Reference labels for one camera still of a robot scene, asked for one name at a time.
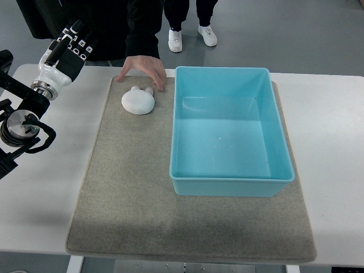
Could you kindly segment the person's bare hand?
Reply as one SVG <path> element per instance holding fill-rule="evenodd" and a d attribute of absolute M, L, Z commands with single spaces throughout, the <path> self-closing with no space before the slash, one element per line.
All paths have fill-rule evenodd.
<path fill-rule="evenodd" d="M 122 81 L 130 70 L 138 70 L 148 75 L 159 91 L 163 91 L 166 84 L 166 70 L 162 62 L 152 56 L 128 56 L 120 73 L 115 77 L 115 81 Z"/>

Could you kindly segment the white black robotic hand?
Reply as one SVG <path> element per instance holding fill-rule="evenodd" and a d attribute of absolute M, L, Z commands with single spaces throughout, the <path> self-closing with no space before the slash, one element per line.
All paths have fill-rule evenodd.
<path fill-rule="evenodd" d="M 40 59 L 31 88 L 54 100 L 77 78 L 97 42 L 83 21 L 72 19 Z"/>

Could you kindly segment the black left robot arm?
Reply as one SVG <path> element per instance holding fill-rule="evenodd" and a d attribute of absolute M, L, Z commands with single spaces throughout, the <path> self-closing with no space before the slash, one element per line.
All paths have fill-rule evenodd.
<path fill-rule="evenodd" d="M 4 178 L 18 165 L 15 159 L 23 153 L 35 154 L 47 149 L 55 140 L 53 128 L 40 119 L 56 97 L 56 90 L 48 83 L 35 81 L 28 87 L 8 72 L 13 62 L 12 53 L 1 51 L 1 88 L 12 93 L 22 101 L 14 109 L 10 99 L 1 101 L 1 140 L 15 147 L 13 152 L 1 150 L 1 178 Z"/>

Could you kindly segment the person's black-sleeved forearm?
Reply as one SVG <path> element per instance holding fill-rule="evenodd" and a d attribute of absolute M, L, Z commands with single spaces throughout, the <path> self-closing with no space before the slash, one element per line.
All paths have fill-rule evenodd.
<path fill-rule="evenodd" d="M 36 39 L 57 38 L 70 20 L 81 20 L 98 39 L 90 61 L 129 56 L 158 58 L 156 34 L 162 27 L 163 1 L 18 1 Z"/>

